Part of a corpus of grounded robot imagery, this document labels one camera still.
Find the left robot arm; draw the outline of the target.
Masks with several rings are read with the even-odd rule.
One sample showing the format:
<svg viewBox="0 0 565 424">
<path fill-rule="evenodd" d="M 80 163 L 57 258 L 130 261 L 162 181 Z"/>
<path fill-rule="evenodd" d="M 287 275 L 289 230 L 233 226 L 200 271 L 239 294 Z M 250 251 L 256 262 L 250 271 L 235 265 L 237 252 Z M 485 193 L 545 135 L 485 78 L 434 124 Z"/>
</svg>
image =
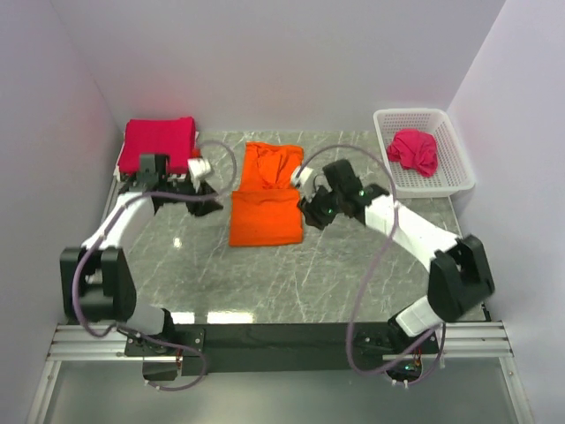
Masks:
<svg viewBox="0 0 565 424">
<path fill-rule="evenodd" d="M 206 181 L 213 169 L 196 155 L 188 169 L 167 169 L 165 154 L 144 154 L 136 172 L 122 179 L 114 208 L 98 230 L 60 256 L 64 313 L 81 324 L 109 322 L 115 329 L 140 333 L 167 343 L 177 341 L 170 311 L 141 302 L 126 253 L 156 212 L 167 203 L 183 203 L 192 216 L 222 209 Z"/>
</svg>

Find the orange t shirt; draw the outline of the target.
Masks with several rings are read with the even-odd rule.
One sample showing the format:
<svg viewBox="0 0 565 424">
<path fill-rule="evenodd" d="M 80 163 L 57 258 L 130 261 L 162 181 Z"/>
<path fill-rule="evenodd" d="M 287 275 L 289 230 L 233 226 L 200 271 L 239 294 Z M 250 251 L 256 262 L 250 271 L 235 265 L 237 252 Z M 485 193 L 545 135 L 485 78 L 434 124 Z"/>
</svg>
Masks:
<svg viewBox="0 0 565 424">
<path fill-rule="evenodd" d="M 239 188 L 231 194 L 231 247 L 285 246 L 303 241 L 299 191 L 292 172 L 304 158 L 293 145 L 248 142 Z"/>
</svg>

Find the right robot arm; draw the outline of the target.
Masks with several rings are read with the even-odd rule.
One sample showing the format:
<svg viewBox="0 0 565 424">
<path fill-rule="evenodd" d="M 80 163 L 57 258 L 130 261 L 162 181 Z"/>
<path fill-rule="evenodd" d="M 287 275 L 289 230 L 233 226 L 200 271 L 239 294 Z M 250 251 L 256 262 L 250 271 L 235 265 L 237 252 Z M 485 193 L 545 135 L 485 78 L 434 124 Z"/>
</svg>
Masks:
<svg viewBox="0 0 565 424">
<path fill-rule="evenodd" d="M 322 230 L 339 214 L 354 218 L 391 236 L 428 273 L 426 295 L 389 319 L 391 342 L 405 344 L 444 322 L 457 322 L 494 294 L 486 251 L 477 237 L 443 230 L 394 200 L 384 187 L 363 185 L 345 159 L 325 166 L 323 174 L 327 186 L 315 185 L 308 167 L 297 167 L 290 177 L 303 194 L 298 207 L 307 225 Z"/>
</svg>

